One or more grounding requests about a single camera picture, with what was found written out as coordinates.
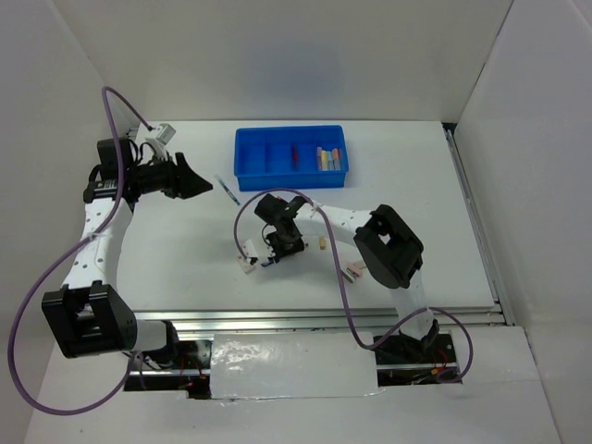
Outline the blue pen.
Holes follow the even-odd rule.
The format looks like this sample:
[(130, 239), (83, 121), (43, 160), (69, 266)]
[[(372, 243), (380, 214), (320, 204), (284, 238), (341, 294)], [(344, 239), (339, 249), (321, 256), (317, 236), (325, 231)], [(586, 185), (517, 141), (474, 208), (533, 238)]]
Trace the blue pen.
[(228, 187), (226, 182), (219, 175), (214, 175), (214, 177), (216, 179), (216, 182), (219, 184), (219, 186), (222, 188), (222, 190), (227, 194), (227, 196), (232, 200), (232, 202), (234, 204), (236, 204), (237, 206), (241, 206), (241, 202), (235, 196), (235, 194), (230, 190), (230, 188)]

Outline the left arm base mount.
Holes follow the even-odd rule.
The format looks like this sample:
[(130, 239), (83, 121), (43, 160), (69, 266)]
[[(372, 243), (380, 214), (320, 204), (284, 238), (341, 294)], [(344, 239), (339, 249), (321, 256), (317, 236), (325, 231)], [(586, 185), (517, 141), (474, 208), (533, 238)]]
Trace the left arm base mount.
[(209, 400), (211, 391), (210, 339), (183, 340), (176, 354), (156, 361), (151, 355), (136, 364), (128, 377), (126, 392), (179, 392), (189, 399)]

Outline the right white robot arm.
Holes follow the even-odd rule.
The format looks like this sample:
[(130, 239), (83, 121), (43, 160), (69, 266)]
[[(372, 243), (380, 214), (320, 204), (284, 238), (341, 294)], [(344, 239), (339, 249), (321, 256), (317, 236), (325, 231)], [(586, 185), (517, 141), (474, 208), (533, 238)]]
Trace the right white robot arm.
[(386, 204), (372, 211), (326, 206), (300, 195), (286, 201), (270, 193), (254, 213), (274, 230), (265, 240), (273, 262), (304, 250), (305, 236), (327, 235), (333, 251), (341, 242), (355, 247), (365, 269), (388, 289), (399, 318), (388, 332), (403, 342), (408, 359), (425, 362), (436, 350), (437, 319), (428, 307), (422, 279), (424, 245), (399, 214)]

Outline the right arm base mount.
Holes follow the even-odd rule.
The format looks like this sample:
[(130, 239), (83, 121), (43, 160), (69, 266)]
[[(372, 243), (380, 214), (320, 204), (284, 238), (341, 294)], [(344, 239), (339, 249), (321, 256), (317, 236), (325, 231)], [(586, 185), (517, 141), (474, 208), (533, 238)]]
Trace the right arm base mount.
[(426, 351), (415, 350), (391, 336), (374, 350), (377, 384), (381, 387), (434, 385), (449, 382), (461, 371), (450, 333), (440, 333)]

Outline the red pen crossed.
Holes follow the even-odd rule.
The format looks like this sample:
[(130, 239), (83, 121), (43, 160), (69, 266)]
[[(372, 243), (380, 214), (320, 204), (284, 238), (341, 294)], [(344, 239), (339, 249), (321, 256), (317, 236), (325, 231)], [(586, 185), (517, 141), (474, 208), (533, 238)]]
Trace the red pen crossed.
[(293, 144), (291, 146), (291, 153), (292, 153), (292, 163), (294, 171), (300, 171), (300, 156), (298, 146)]

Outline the blue highlighter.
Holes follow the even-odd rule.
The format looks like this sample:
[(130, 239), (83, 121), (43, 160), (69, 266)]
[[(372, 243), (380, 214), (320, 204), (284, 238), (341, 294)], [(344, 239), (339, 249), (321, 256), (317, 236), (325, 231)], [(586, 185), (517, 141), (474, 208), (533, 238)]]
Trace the blue highlighter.
[(335, 170), (333, 156), (330, 151), (327, 151), (327, 167), (328, 170)]

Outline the orange highlighter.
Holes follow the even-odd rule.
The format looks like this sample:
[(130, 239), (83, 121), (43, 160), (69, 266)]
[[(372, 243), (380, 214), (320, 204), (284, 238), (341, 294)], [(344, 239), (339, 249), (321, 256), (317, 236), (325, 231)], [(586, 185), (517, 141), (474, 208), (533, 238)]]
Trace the orange highlighter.
[(339, 149), (335, 148), (332, 150), (332, 160), (334, 169), (341, 170)]

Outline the purple highlighter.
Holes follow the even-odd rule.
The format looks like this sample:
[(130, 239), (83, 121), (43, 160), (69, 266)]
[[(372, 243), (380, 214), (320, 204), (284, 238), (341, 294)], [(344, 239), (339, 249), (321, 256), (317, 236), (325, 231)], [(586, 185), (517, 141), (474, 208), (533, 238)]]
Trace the purple highlighter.
[(320, 146), (316, 147), (316, 162), (317, 162), (317, 169), (318, 171), (322, 171), (323, 170), (323, 166), (322, 166), (322, 152), (323, 149)]

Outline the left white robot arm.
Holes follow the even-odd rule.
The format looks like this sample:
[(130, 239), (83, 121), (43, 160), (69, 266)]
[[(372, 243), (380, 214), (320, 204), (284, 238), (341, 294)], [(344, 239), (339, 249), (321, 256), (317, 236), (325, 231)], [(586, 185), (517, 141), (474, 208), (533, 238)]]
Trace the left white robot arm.
[(42, 310), (67, 358), (106, 352), (143, 352), (163, 369), (175, 367), (182, 346), (169, 321), (140, 321), (117, 291), (123, 240), (136, 203), (161, 192), (190, 199), (211, 191), (182, 153), (144, 164), (138, 146), (127, 138), (97, 143), (100, 162), (83, 193), (85, 245), (59, 290), (43, 296)]

